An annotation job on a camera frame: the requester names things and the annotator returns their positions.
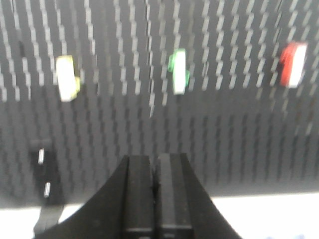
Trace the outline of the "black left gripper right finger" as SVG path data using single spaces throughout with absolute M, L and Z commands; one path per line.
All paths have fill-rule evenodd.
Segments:
M 159 239 L 238 239 L 212 202 L 185 153 L 161 154 L 156 167 Z

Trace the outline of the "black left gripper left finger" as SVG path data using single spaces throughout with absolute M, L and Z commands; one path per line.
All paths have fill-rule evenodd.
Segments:
M 37 239 L 153 239 L 154 198 L 147 156 L 124 156 L 107 182 L 73 215 Z

